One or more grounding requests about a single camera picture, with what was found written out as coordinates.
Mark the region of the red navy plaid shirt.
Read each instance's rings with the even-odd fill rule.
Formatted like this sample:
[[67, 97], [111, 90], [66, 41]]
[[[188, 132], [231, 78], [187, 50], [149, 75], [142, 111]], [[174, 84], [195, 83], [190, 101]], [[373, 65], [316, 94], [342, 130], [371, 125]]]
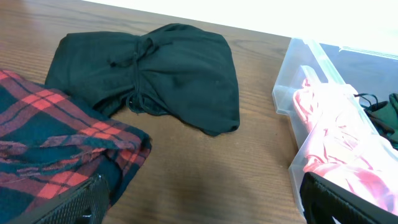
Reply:
[[1, 222], [100, 175], [114, 205], [151, 151], [147, 133], [60, 90], [1, 72]]

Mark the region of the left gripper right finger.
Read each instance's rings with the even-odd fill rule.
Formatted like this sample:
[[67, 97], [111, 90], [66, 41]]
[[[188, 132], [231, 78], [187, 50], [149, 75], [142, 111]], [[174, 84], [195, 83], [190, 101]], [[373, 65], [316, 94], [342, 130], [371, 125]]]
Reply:
[[397, 215], [313, 172], [304, 174], [300, 198], [308, 224], [397, 224]]

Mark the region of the dark green drawstring garment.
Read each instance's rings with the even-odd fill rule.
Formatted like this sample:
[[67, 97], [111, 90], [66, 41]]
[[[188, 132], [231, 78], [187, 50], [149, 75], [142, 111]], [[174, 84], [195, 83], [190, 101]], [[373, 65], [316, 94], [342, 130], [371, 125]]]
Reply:
[[387, 101], [379, 101], [375, 95], [360, 93], [354, 95], [368, 102], [368, 105], [361, 105], [364, 112], [378, 131], [386, 138], [392, 147], [397, 150], [397, 93], [391, 93]]

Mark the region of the pink coral garment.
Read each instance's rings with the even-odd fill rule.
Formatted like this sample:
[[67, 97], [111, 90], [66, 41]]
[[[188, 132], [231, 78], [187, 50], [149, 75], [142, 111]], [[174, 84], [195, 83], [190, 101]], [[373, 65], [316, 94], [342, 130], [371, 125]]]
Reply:
[[351, 85], [305, 79], [293, 105], [311, 135], [304, 172], [314, 172], [368, 202], [397, 214], [397, 153], [362, 122], [349, 100]]

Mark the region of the black drawstring garment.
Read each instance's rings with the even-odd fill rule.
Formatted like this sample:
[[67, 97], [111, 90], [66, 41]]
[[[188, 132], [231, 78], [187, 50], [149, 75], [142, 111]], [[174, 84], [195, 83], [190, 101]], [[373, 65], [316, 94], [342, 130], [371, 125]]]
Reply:
[[186, 24], [144, 35], [80, 32], [66, 35], [45, 84], [112, 116], [171, 115], [210, 136], [239, 128], [239, 87], [226, 39]]

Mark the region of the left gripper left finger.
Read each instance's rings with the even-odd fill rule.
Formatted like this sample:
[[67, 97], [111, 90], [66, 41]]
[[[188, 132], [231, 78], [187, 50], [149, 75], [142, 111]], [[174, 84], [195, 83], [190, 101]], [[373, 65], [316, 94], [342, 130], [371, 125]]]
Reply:
[[108, 205], [107, 180], [95, 175], [7, 224], [101, 224]]

